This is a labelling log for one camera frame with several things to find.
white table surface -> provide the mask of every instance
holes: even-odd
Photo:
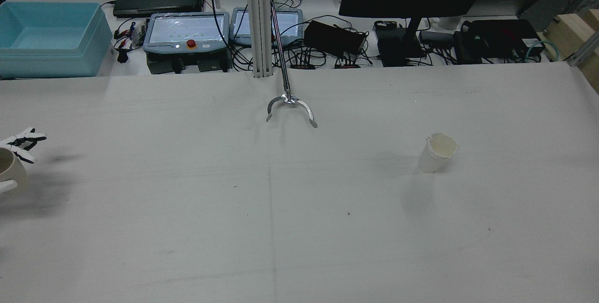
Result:
[[[109,2],[111,0],[9,0],[9,1],[49,1],[49,2],[97,2],[97,3],[105,3],[105,2]],[[233,12],[233,9],[235,7],[245,7],[246,4],[248,3],[247,0],[220,0],[220,9],[219,11],[227,11],[230,14]],[[338,11],[339,11],[339,3],[336,0],[302,0],[301,5],[298,7],[300,9],[302,9],[302,14],[304,17],[304,20],[308,20],[310,18],[315,18],[315,17],[319,17],[321,15],[335,15],[338,16]],[[208,5],[205,6],[205,11],[210,11],[210,7]],[[126,19],[125,18],[115,18],[113,16],[112,13],[112,5],[104,5],[103,6],[103,11],[106,15],[106,18],[109,22],[110,28],[111,30],[116,30],[118,28],[118,26],[124,22]],[[370,35],[368,36],[368,38],[366,39],[368,41],[368,50],[366,50],[366,53],[369,56],[376,56],[379,52],[377,49],[377,38],[376,38],[376,34],[374,33],[373,30],[373,24],[376,20],[379,20],[379,18],[352,18],[352,17],[342,17],[343,19],[351,22],[352,26],[354,28],[356,28],[357,30],[361,31],[361,32],[366,32],[369,31]],[[486,18],[513,18],[513,17],[486,17]],[[481,17],[471,17],[471,18],[464,18],[462,20],[472,20],[472,19],[481,19]],[[135,19],[132,20],[132,22],[141,22],[143,20],[143,18],[139,18],[139,19]],[[323,22],[325,24],[337,24],[340,27],[347,27],[348,25],[336,18],[333,17],[323,17],[323,18],[318,18],[317,19],[320,22]],[[402,24],[403,26],[406,26],[406,21],[404,19],[397,19],[397,18],[389,18],[389,20],[393,20],[396,22],[399,22],[400,24]],[[438,20],[438,18],[432,18],[432,29],[433,31],[436,32],[445,32],[445,33],[453,33],[453,30],[445,30],[443,28],[441,28],[440,26],[438,26],[436,24],[436,21]],[[123,26],[123,28],[121,28],[121,30],[126,29],[128,27],[128,24],[130,24],[130,22],[126,22],[126,24]],[[426,20],[423,20],[421,22],[421,29],[427,28],[428,27],[428,22],[426,22]],[[246,56],[248,58],[251,58],[252,56],[252,52],[251,50],[246,50],[244,51],[244,54],[246,54]],[[101,70],[100,70],[100,75],[106,75],[106,76],[122,76],[122,75],[145,75],[145,74],[149,74],[150,70],[147,67],[146,64],[146,54],[145,52],[143,52],[142,49],[138,49],[136,51],[130,52],[128,54],[129,56],[129,60],[126,64],[119,64],[118,62],[116,62],[116,57],[117,54],[113,54],[113,55],[109,55],[109,58],[107,59],[107,62],[102,66]],[[438,58],[437,56],[432,56],[433,57],[433,64],[435,65],[443,65],[443,60],[441,60],[441,58]],[[328,60],[327,60],[327,64],[325,65],[324,68],[334,68],[334,63],[335,63],[336,58],[334,56],[329,56]],[[313,60],[313,62],[315,64],[319,64],[319,60]],[[368,68],[370,67],[370,65],[368,64],[368,62],[366,62],[366,60],[358,60],[358,64],[360,64],[361,66]],[[382,64],[380,62],[380,60],[373,60],[373,66],[374,67],[382,67]],[[184,73],[199,73],[199,70],[197,69],[196,66],[188,66],[186,70],[183,71]]]
[[[599,97],[565,63],[0,81],[7,303],[594,303]],[[444,132],[460,151],[416,163]]]

metal frame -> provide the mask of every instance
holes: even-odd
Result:
[[[272,76],[270,0],[248,0],[254,77]]]

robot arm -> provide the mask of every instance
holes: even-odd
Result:
[[[27,128],[18,135],[1,140],[0,147],[11,150],[20,160],[32,164],[36,161],[36,158],[34,158],[28,151],[36,146],[39,141],[45,139],[45,134],[36,132],[36,129],[34,128]]]

black power adapter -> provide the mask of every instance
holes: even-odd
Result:
[[[304,44],[338,58],[355,58],[362,51],[366,34],[311,21],[304,30]]]

white mug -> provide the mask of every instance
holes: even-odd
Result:
[[[26,190],[27,185],[27,171],[21,160],[11,150],[0,147],[0,194]]]

